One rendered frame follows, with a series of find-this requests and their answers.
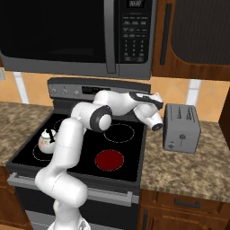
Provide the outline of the black and steel stove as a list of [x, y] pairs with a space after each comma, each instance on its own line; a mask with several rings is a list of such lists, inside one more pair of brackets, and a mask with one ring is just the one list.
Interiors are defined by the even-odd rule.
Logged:
[[[41, 133], [47, 130], [52, 135], [51, 130], [54, 129], [58, 137], [62, 121], [71, 116], [72, 109], [79, 102], [93, 102], [95, 94], [102, 90], [152, 94], [148, 84], [91, 78], [50, 78], [48, 88], [54, 110], [8, 161], [10, 175], [18, 173], [35, 180], [39, 170], [49, 165], [54, 154], [40, 151], [38, 142]], [[63, 89], [67, 89], [67, 94], [63, 94]], [[80, 95], [75, 96], [74, 90], [78, 90]], [[86, 130], [79, 162], [66, 173], [83, 182], [88, 189], [119, 193], [131, 191], [133, 194], [139, 190], [140, 193], [148, 128], [130, 111], [123, 116], [114, 116], [110, 127], [102, 133]]]

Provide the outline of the grey toaster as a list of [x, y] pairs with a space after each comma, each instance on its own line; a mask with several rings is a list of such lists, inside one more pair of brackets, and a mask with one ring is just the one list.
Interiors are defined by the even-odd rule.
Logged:
[[194, 154], [201, 133], [194, 105], [167, 103], [164, 109], [163, 148]]

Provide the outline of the black and steel microwave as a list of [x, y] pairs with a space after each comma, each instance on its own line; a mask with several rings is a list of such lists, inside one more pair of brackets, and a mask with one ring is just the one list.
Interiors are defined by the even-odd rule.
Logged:
[[104, 0], [0, 0], [7, 71], [148, 80], [157, 0], [114, 0], [116, 73], [107, 72]]

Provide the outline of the black oven door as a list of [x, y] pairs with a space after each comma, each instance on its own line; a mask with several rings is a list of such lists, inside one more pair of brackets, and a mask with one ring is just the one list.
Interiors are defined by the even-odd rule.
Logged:
[[[55, 221], [54, 200], [40, 190], [15, 188], [22, 208], [31, 221], [34, 230], [48, 230]], [[139, 190], [134, 192], [138, 197]], [[102, 230], [102, 226], [121, 230], [137, 230], [138, 198], [130, 207], [88, 199], [81, 207], [80, 213], [90, 224], [92, 230]]]

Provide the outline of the dark brown tall cupboard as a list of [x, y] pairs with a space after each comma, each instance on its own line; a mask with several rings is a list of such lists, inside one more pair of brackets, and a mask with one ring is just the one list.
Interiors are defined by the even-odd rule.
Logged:
[[230, 88], [226, 96], [226, 100], [218, 121], [219, 127], [225, 137], [226, 143], [230, 148]]

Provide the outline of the brown cupboard door dark panel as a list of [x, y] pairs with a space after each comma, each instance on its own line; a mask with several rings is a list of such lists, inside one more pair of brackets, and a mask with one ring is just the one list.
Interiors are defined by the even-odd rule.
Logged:
[[[161, 66], [167, 3], [171, 23]], [[230, 82], [230, 0], [158, 0], [152, 75]]]

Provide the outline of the brown wooden cupboard door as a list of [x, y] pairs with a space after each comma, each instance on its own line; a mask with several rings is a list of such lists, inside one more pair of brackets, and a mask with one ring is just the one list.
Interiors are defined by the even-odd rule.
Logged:
[[146, 230], [230, 230], [228, 219], [148, 206], [139, 208], [137, 230], [142, 230], [145, 209], [148, 210]]

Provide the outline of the brown wooden drawer front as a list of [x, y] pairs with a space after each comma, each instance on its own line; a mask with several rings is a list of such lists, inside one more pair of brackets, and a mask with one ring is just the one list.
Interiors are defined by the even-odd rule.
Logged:
[[[174, 199], [178, 198], [179, 201], [195, 203], [199, 201], [200, 208], [188, 208], [183, 206], [174, 205]], [[206, 215], [214, 215], [218, 217], [230, 217], [230, 203], [222, 201], [214, 201], [208, 199], [200, 199], [189, 196], [182, 196], [178, 194], [165, 193], [153, 190], [141, 190], [140, 201], [148, 206], [158, 206], [162, 208], [178, 208], [188, 211], [204, 213]]]

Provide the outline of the brown wooden cupboard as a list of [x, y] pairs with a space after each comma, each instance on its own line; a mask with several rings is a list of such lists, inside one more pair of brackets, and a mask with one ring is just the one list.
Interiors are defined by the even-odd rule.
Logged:
[[33, 230], [8, 177], [7, 169], [0, 166], [0, 230]]

